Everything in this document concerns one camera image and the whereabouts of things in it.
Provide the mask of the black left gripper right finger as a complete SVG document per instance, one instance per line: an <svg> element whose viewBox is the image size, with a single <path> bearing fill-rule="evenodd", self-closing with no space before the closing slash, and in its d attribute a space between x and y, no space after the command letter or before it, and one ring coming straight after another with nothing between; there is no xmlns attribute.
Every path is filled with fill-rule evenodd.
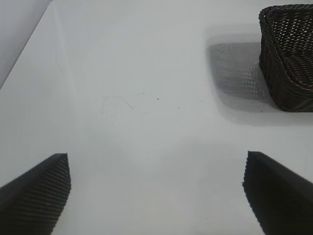
<svg viewBox="0 0 313 235"><path fill-rule="evenodd" d="M313 184L262 152L249 151L246 198L266 235L313 233Z"/></svg>

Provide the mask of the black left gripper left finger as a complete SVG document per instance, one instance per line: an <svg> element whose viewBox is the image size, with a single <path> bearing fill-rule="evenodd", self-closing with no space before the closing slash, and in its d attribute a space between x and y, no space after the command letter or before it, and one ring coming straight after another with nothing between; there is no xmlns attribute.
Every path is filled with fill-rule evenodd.
<svg viewBox="0 0 313 235"><path fill-rule="evenodd" d="M0 233L52 234L70 191L68 155L53 154L0 188Z"/></svg>

